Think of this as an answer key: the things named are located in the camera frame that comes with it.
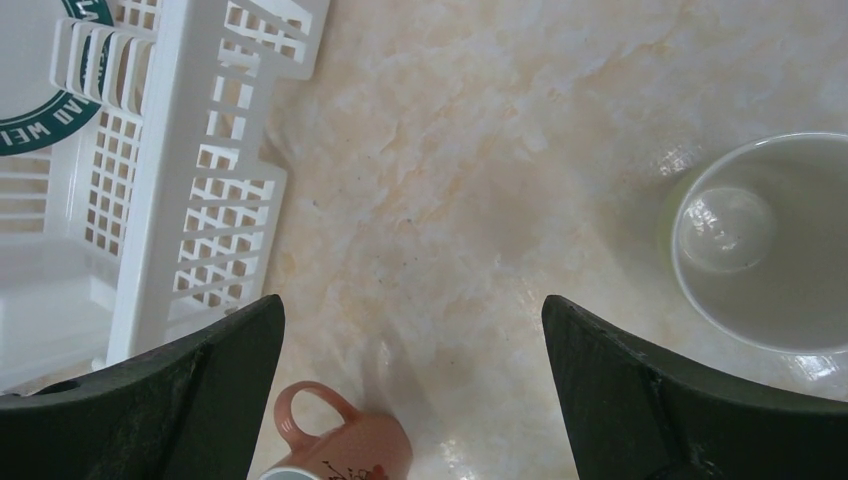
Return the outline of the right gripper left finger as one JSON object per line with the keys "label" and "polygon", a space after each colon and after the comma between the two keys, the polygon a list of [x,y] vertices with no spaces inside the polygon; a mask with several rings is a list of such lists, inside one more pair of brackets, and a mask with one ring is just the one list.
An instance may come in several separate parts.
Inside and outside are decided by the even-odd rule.
{"label": "right gripper left finger", "polygon": [[185,337],[1,399],[5,479],[243,479],[284,339],[265,296]]}

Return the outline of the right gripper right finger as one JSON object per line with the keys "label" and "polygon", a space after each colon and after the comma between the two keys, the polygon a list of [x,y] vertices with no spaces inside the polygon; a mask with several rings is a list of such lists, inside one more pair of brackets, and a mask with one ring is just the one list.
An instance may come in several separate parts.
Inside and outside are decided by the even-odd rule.
{"label": "right gripper right finger", "polygon": [[548,358],[583,479],[843,479],[847,406],[755,383],[550,295]]}

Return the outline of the white plastic dish rack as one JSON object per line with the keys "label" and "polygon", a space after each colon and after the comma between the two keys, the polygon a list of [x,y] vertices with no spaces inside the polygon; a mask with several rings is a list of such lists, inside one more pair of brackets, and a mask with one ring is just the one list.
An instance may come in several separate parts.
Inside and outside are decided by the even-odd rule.
{"label": "white plastic dish rack", "polygon": [[286,171],[274,85],[315,69],[326,1],[105,1],[56,23],[49,81],[100,106],[1,154],[1,389],[102,368],[262,292]]}

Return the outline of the light green mug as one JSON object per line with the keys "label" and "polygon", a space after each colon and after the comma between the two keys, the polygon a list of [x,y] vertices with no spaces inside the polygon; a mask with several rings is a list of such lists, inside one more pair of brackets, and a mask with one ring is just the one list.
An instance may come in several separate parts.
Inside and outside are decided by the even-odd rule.
{"label": "light green mug", "polygon": [[658,217],[658,246],[693,309],[781,353],[847,349],[847,137],[798,132],[692,168]]}

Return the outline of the white plate green rim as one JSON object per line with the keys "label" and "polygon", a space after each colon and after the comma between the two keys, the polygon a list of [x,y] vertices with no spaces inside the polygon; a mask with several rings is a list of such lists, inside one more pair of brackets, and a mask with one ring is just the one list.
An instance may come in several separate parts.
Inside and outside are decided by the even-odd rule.
{"label": "white plate green rim", "polygon": [[1,154],[18,155],[64,140],[100,109],[49,81],[56,23],[70,18],[113,24],[105,1],[1,3]]}

